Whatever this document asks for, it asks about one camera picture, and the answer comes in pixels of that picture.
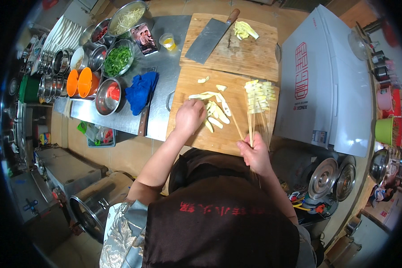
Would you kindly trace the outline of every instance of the knife handle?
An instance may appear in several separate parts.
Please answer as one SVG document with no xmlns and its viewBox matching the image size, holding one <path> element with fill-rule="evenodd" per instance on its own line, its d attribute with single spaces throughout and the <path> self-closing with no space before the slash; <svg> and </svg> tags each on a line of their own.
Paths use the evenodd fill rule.
<svg viewBox="0 0 402 268">
<path fill-rule="evenodd" d="M 231 25 L 233 24 L 240 14 L 240 10 L 238 8 L 234 9 L 231 14 L 229 15 L 228 19 L 226 20 L 226 24 Z"/>
<path fill-rule="evenodd" d="M 138 136 L 146 136 L 147 132 L 147 120 L 149 118 L 149 109 L 150 107 L 147 105 L 146 107 L 141 110 L 141 116 L 140 116 L 140 125 L 138 126 Z"/>
</svg>

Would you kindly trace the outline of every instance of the pink bucket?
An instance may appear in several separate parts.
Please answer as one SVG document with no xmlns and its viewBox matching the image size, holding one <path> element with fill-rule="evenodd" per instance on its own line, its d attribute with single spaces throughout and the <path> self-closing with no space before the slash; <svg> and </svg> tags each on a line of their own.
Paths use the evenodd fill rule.
<svg viewBox="0 0 402 268">
<path fill-rule="evenodd" d="M 393 108 L 390 86 L 377 90 L 377 104 L 380 110 L 389 111 Z"/>
</svg>

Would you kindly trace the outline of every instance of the white freezer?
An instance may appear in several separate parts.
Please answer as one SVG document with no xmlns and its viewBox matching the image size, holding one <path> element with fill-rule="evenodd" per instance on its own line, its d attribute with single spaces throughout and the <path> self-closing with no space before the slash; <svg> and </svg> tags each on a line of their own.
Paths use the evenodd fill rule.
<svg viewBox="0 0 402 268">
<path fill-rule="evenodd" d="M 365 157 L 372 121 L 368 68 L 351 29 L 319 5 L 283 43 L 274 135 Z"/>
</svg>

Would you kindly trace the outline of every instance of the cleaver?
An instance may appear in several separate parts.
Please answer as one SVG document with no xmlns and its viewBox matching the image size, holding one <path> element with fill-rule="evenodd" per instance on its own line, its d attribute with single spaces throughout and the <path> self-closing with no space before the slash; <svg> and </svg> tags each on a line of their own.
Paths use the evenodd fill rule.
<svg viewBox="0 0 402 268">
<path fill-rule="evenodd" d="M 229 15 L 226 22 L 210 19 L 197 39 L 192 43 L 192 46 L 189 47 L 185 57 L 204 64 L 217 43 L 219 43 L 222 36 L 226 33 L 226 30 L 234 23 L 239 14 L 240 10 L 236 8 Z"/>
</svg>

